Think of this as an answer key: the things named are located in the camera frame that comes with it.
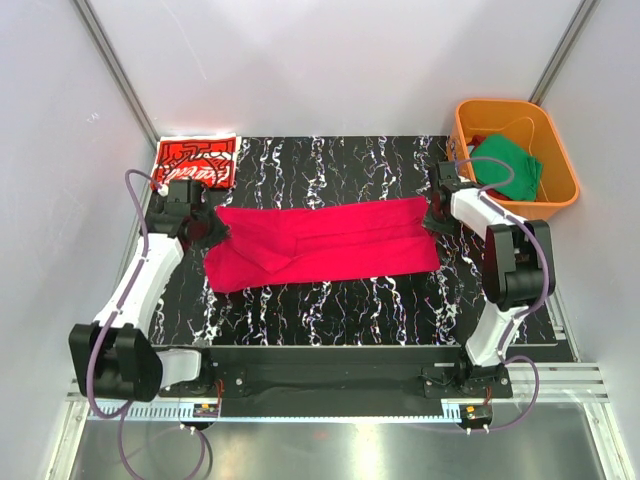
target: red and white packaging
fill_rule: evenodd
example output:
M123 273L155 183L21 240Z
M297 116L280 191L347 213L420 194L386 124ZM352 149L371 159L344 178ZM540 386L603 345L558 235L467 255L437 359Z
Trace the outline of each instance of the red and white packaging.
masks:
M240 137L162 137L158 142L152 176L167 184L192 178L208 188L231 188L236 176Z

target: black marble table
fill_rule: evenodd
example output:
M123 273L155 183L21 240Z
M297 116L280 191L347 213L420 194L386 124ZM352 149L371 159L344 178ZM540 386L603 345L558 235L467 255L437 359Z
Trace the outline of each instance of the black marble table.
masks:
M321 208L426 196L427 167L446 159L444 136L245 138L236 187L219 204ZM347 282L209 288L206 250L187 252L149 330L158 345L441 345L465 341L484 306L482 240L460 227L438 239L437 272ZM556 342L546 308L517 342Z

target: white panel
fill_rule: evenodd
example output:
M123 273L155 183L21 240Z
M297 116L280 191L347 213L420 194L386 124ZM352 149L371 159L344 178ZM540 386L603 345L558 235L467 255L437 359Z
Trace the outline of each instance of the white panel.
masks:
M527 99L578 0L93 0L159 132L449 133Z
M67 337L109 299L152 154L68 0L0 16L0 464L43 478L73 378Z
M640 472L640 3L601 2L545 101L578 173L552 222L559 285L586 360L597 361Z

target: orange basket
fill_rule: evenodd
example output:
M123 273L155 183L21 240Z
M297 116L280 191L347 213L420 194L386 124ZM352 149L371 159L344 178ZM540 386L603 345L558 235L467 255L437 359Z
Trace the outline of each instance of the orange basket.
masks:
M500 205L529 220L548 220L576 201L580 187L567 153L549 115L533 103L481 98L462 102L447 144L449 160L470 158L471 138L494 133L501 133L543 165L535 202L496 200ZM471 163L460 167L460 175L476 181Z

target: green cloth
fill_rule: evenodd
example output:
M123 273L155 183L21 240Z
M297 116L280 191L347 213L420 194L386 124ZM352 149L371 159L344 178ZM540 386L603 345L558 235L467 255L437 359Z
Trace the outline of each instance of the green cloth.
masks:
M513 168L513 181L509 185L496 188L496 191L511 200L533 202L536 199L542 164L507 137L499 133L488 136L473 150L471 158L474 157L497 158ZM484 185L504 182L509 175L502 165L489 161L474 162L473 171L476 180Z

